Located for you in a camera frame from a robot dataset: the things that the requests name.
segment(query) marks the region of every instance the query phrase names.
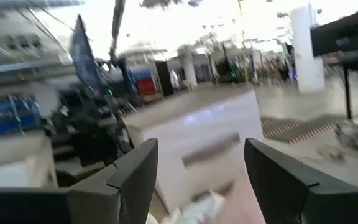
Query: concrete floor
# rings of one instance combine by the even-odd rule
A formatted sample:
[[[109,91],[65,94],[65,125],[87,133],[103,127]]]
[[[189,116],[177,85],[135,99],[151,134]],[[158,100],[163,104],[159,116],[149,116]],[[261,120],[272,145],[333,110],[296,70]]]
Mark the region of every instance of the concrete floor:
[[[358,75],[351,74],[350,81],[352,110],[358,114]],[[325,90],[317,93],[299,93],[294,85],[262,86],[255,92],[261,116],[309,120],[326,113],[346,114],[345,92],[339,77],[327,80]],[[341,147],[333,130],[295,145],[272,140],[267,140],[267,144],[338,179],[358,185],[358,152]],[[330,161],[324,157],[326,151],[332,150],[344,151],[345,161]],[[153,197],[150,212],[158,221],[167,215],[157,195]]]

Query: caution tape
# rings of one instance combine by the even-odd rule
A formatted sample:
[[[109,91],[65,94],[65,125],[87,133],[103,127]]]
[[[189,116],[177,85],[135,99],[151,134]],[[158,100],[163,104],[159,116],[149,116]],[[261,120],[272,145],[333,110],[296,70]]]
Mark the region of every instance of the caution tape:
[[[279,118],[267,118],[267,119],[261,119],[261,123],[262,123],[262,127],[264,126],[268,126],[271,124],[276,123],[277,121],[279,121]]]
[[[302,141],[305,141],[305,140],[308,140],[309,138],[312,138],[313,136],[316,136],[320,133],[323,133],[325,131],[329,131],[330,129],[332,129],[335,125],[337,124],[337,121],[336,122],[333,122],[333,123],[329,123],[327,125],[324,125],[320,128],[317,128],[317,129],[314,129],[312,131],[309,131],[308,133],[306,134],[302,134],[301,136],[298,136],[294,139],[292,139],[290,141],[290,144],[296,144],[296,143],[299,143],[299,142],[302,142]]]
[[[286,125],[281,126],[281,127],[277,128],[277,129],[274,129],[274,130],[271,130],[271,131],[269,131],[267,133],[264,133],[264,136],[265,136],[265,138],[271,138],[271,137],[276,136],[278,134],[281,134],[281,133],[283,133],[285,131],[292,130],[292,129],[298,127],[299,125],[301,125],[303,123],[304,123],[303,121],[294,121],[294,122],[292,122],[290,124],[286,124]]]

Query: table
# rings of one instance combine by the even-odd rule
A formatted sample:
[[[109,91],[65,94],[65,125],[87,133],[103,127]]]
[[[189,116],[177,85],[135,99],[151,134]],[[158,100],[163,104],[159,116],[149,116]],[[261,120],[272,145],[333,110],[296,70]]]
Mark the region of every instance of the table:
[[[57,187],[49,138],[43,131],[0,136],[0,187]]]
[[[158,139],[156,189],[173,212],[242,172],[246,138],[264,141],[252,87],[199,86],[124,117],[134,146]]]

